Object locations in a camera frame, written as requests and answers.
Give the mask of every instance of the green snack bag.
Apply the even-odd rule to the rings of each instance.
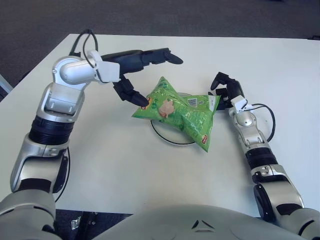
[[[132,117],[158,120],[188,134],[208,152],[213,116],[220,96],[179,96],[170,83],[161,77],[147,96],[149,105],[139,107]]]

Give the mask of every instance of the wire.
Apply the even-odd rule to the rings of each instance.
[[[72,48],[71,48],[71,51],[69,53],[69,56],[78,56],[80,57],[80,52],[76,53],[75,50],[76,50],[76,47],[78,45],[78,42],[80,40],[80,38],[82,37],[82,35],[84,34],[89,34],[93,37],[93,40],[94,40],[94,45],[95,45],[95,50],[98,51],[98,41],[97,41],[97,38],[96,38],[96,35],[94,34],[94,32],[91,30],[91,29],[85,29],[83,30],[79,36],[76,38],[76,40],[74,41],[73,45],[72,45]]]
[[[70,159],[70,150],[69,150],[69,147],[68,147],[66,150],[67,150],[67,152],[68,152],[68,165],[69,165],[69,167],[68,167],[68,173],[67,173],[67,175],[66,175],[65,184],[64,184],[64,186],[63,186],[63,188],[62,188],[59,196],[56,198],[55,202],[57,202],[57,201],[59,200],[59,198],[61,197],[61,195],[64,193],[65,188],[66,188],[67,183],[68,183],[68,180],[69,180],[70,166],[71,166],[71,165],[70,165],[70,164],[71,164],[71,159]]]
[[[86,43],[89,39],[89,37],[91,36],[91,34],[88,34],[88,36],[86,36],[86,39],[84,40],[84,43],[82,45],[82,52],[83,52],[83,55],[84,55],[84,58],[85,60],[88,62],[88,64],[94,69],[95,66],[89,61],[88,57],[87,57],[87,54],[86,54],[86,51],[85,51],[85,47],[86,47]]]
[[[244,111],[251,111],[251,110],[256,110],[256,109],[260,109],[260,108],[267,108],[270,112],[270,115],[272,117],[272,130],[271,130],[271,134],[270,136],[267,138],[267,142],[270,142],[271,139],[274,137],[275,135],[275,131],[276,131],[276,118],[275,118],[275,114],[274,112],[271,110],[270,107],[268,107],[267,105],[265,104],[262,104],[262,103],[255,103],[255,104],[252,104],[252,106],[258,106],[256,108],[253,108],[253,109],[248,109],[248,110],[244,110]]]

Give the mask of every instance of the gray carpet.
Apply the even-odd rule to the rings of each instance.
[[[16,86],[69,33],[85,28],[117,35],[310,38],[320,35],[320,1],[1,0],[0,74]]]

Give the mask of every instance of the white circular plate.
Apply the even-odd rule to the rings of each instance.
[[[190,94],[187,93],[178,93],[179,96],[190,96]],[[151,126],[153,130],[166,142],[179,145],[179,146],[185,146],[195,143],[195,141],[188,136],[186,133],[176,129],[173,126],[164,124],[162,122],[159,122],[157,120],[151,120]]]

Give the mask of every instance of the tabletop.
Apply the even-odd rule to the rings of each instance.
[[[0,102],[0,199],[29,132],[54,62],[68,55],[68,35]],[[320,210],[320,42],[306,39],[97,35],[100,54],[170,48],[184,60],[127,74],[146,96],[161,76],[177,92],[206,94],[218,72],[241,83],[248,102],[275,114],[269,143],[300,192],[305,207]],[[87,48],[93,48],[88,42]],[[92,82],[70,136],[71,170],[58,209],[109,213],[175,204],[224,207],[258,216],[250,168],[228,111],[217,111],[208,153],[157,136],[150,121],[133,118],[137,106],[121,101],[111,84]],[[268,137],[267,110],[255,111]]]

